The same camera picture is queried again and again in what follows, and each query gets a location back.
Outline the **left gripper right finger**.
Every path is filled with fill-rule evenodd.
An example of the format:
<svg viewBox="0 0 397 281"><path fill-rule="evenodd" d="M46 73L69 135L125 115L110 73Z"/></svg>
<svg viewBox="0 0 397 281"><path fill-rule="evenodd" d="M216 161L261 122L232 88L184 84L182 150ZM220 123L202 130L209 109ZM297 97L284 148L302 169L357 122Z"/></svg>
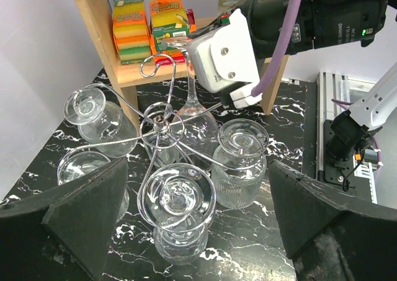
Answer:
<svg viewBox="0 0 397 281"><path fill-rule="evenodd" d="M396 210L269 162L275 215L297 280L396 280Z"/></svg>

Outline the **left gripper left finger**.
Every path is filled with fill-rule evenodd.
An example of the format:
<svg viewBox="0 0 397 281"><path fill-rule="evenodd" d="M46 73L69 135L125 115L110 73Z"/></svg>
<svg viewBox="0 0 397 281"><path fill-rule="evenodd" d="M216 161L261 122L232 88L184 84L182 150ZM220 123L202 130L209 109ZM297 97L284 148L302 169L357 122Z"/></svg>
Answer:
<svg viewBox="0 0 397 281"><path fill-rule="evenodd" d="M1 207L1 280L100 280L124 193L120 158Z"/></svg>

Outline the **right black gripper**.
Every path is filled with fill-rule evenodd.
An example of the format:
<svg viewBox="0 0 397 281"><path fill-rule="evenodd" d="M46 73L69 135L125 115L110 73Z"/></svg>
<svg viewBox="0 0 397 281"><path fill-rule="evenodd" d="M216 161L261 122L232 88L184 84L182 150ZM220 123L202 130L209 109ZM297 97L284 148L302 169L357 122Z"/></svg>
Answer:
<svg viewBox="0 0 397 281"><path fill-rule="evenodd" d="M189 34L191 39L248 39L248 22L240 9L222 14Z"/></svg>

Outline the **ribbed glass goblet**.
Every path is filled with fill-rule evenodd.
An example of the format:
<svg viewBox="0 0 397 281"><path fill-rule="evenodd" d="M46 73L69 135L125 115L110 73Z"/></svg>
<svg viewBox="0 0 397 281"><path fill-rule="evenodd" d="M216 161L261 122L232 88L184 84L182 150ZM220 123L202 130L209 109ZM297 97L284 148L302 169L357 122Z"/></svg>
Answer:
<svg viewBox="0 0 397 281"><path fill-rule="evenodd" d="M66 100L63 113L86 142L110 158L125 156L136 146L136 140L120 142L137 137L138 132L122 109L96 87L74 91Z"/></svg>

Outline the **clear wine glass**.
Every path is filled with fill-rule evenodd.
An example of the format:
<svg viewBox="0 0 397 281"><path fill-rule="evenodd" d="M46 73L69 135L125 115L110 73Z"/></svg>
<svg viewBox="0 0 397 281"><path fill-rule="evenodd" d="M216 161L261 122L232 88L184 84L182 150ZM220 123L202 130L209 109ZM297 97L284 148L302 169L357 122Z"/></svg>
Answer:
<svg viewBox="0 0 397 281"><path fill-rule="evenodd" d="M177 117L173 118L176 125L172 132L175 136L182 135L180 142L175 145L180 154L180 161L184 162L188 156L190 163L201 168L205 172L210 172L212 164L197 154L185 149L181 144L184 143L199 153L212 156L218 147L218 124L212 115L198 100L195 88L195 72L193 64L187 52L188 37L171 37L162 41L163 45L179 49L187 67L187 100L182 108L177 112Z"/></svg>
<svg viewBox="0 0 397 281"><path fill-rule="evenodd" d="M138 209L153 227L157 252L174 265L199 258L208 243L208 230L216 209L211 178L197 166L174 163L143 181Z"/></svg>

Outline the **chrome wine glass rack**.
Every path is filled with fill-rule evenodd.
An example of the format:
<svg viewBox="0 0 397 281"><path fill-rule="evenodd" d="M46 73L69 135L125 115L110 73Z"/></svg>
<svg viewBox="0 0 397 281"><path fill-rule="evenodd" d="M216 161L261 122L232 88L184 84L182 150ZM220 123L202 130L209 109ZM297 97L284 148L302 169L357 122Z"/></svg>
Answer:
<svg viewBox="0 0 397 281"><path fill-rule="evenodd" d="M84 88L88 87L96 87L103 93L107 89L107 86L101 83L94 83ZM172 132L173 126L176 125L176 123L174 123L172 120L177 116L178 115L173 112L172 106L169 102L157 102L148 107L143 114L143 122L150 123L153 127L152 131L149 133L143 133L140 129L136 128L138 132L137 137L121 140L120 142L124 143L131 140L136 140L138 142L138 140L141 140L145 144L147 153L157 169L174 163L191 164L191 159L188 156L185 157L184 162L180 161L180 154L178 153L178 149L175 147L175 145L177 145L182 138L182 135L175 136ZM203 159L210 161L212 166L217 164L221 167L226 167L224 164L215 161L213 159L213 155L208 156L206 154L199 153L184 143L181 145L185 149L197 154ZM90 145L88 142L86 142L86 145L70 151L66 157L70 156L72 153L81 151L100 152L94 145Z"/></svg>

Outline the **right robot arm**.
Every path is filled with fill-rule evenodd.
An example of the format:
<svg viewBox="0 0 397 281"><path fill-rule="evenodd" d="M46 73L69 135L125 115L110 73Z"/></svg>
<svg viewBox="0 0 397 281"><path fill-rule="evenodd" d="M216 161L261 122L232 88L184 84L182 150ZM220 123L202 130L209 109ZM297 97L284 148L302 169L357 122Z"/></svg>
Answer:
<svg viewBox="0 0 397 281"><path fill-rule="evenodd" d="M239 0L191 33L200 84L237 109L260 101L286 55L359 42L369 46L396 0Z"/></svg>

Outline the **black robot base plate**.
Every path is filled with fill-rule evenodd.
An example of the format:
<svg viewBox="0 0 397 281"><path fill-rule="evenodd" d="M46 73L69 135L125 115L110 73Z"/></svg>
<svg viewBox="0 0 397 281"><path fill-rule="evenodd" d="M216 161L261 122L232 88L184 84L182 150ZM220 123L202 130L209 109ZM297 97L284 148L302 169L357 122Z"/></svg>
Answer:
<svg viewBox="0 0 397 281"><path fill-rule="evenodd" d="M333 150L334 132L331 129L332 120L323 124L323 142L319 147L323 157L323 168L318 170L318 180L339 190L343 189L344 178L347 177L347 192L351 195L369 197L372 191L372 170L365 163L364 150L352 149L346 158L336 158Z"/></svg>

